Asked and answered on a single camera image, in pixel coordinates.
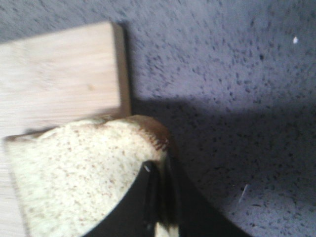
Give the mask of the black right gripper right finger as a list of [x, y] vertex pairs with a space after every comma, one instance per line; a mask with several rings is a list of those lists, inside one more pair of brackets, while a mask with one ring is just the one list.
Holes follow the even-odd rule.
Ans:
[[169, 228], [177, 237], [248, 237], [211, 206], [188, 178], [177, 158], [164, 164], [164, 203]]

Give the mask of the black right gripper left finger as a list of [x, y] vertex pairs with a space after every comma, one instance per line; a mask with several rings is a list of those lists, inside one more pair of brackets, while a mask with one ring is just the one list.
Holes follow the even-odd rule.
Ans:
[[139, 173], [116, 207], [86, 237], [154, 237], [160, 219], [160, 173], [153, 161]]

